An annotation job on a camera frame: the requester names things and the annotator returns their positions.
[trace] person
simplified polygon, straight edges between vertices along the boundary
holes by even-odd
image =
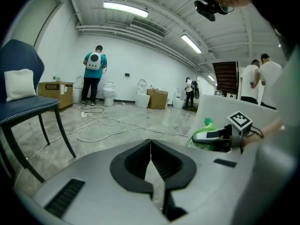
[[[274,0],[202,0],[209,2],[212,6],[227,5],[228,7],[239,8],[252,3],[258,12],[274,28],[285,57],[289,59],[294,47],[300,41],[300,29],[297,22],[287,24],[287,17],[294,17],[295,9],[298,7],[298,0],[281,0],[284,12],[274,7]],[[282,126],[280,117],[275,119],[269,126],[262,129],[265,135],[277,132]],[[253,134],[244,139],[243,147],[249,143],[258,142],[261,138]]]
[[[192,88],[192,80],[187,77],[186,78],[186,87],[185,87],[185,91],[186,92],[186,95],[187,95],[187,98],[186,98],[186,104],[184,106],[185,109],[188,109],[188,101],[189,99],[191,99],[191,106],[190,108],[194,108],[194,89]]]
[[[251,65],[248,65],[242,75],[240,76],[240,82],[242,83],[242,91],[240,99],[242,101],[258,104],[258,83],[260,79],[259,73],[259,61],[253,60]]]
[[[98,45],[96,47],[96,52],[101,53],[103,50],[103,47],[101,45]],[[92,52],[88,53],[84,60],[83,64],[86,66],[90,55]],[[101,55],[101,67],[99,70],[90,70],[85,68],[85,73],[84,73],[84,83],[83,83],[83,89],[82,89],[82,104],[86,104],[86,97],[88,95],[89,89],[90,89],[90,104],[92,106],[95,105],[96,103],[96,95],[97,95],[97,88],[98,84],[100,82],[100,79],[102,78],[102,69],[107,68],[107,58],[104,54]]]
[[[262,66],[260,69],[260,77],[261,77],[262,85],[265,86],[262,95],[261,106],[276,110],[275,104],[272,102],[269,93],[272,85],[281,75],[282,68],[279,64],[271,61],[268,54],[262,54],[261,59],[262,59]]]

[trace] white cushion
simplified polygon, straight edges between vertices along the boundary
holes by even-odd
[[[36,96],[33,85],[33,72],[29,69],[4,72],[6,101]]]

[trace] fluorescent light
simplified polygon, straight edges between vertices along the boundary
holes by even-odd
[[[149,12],[146,12],[144,10],[135,8],[135,7],[130,7],[127,5],[119,4],[119,3],[112,3],[112,2],[104,2],[103,3],[104,8],[109,8],[109,9],[114,9],[114,10],[119,10],[119,11],[124,11],[128,13],[133,13],[135,15],[139,15],[141,17],[147,17]]]
[[[186,35],[182,35],[181,38],[189,44],[197,53],[202,53],[202,51],[196,46],[195,43],[192,42],[191,39],[189,39]]]
[[[215,80],[211,75],[208,75],[208,77],[209,77],[212,81]]]

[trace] cardboard box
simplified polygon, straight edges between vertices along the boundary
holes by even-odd
[[[156,90],[156,89],[147,89],[147,95],[150,95],[148,107],[151,109],[165,109],[165,105],[168,99],[168,92]]]
[[[37,94],[47,98],[59,99],[58,109],[60,112],[73,105],[73,83],[71,82],[40,82]]]

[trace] white wall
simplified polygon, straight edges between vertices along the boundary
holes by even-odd
[[[33,0],[21,15],[10,39],[34,46],[44,23],[57,5],[56,0]]]
[[[42,36],[37,45],[37,53],[45,65],[44,74],[40,82],[52,81],[53,76],[62,81],[65,66],[70,66],[72,53],[78,38],[76,15],[70,0],[59,0],[60,5],[53,11],[42,30]]]
[[[150,48],[114,37],[98,35],[80,35],[72,53],[73,61],[61,66],[62,80],[75,82],[75,78],[84,75],[84,57],[95,50],[97,45],[103,46],[103,54],[107,56],[107,72],[98,86],[97,98],[103,98],[102,87],[107,82],[116,84],[116,97],[120,100],[135,100],[137,83],[140,79],[155,88],[169,92],[169,103],[172,103],[176,88],[181,90],[181,99],[185,98],[185,79],[197,78],[195,71],[179,61]],[[210,84],[203,86],[204,93],[214,90]]]

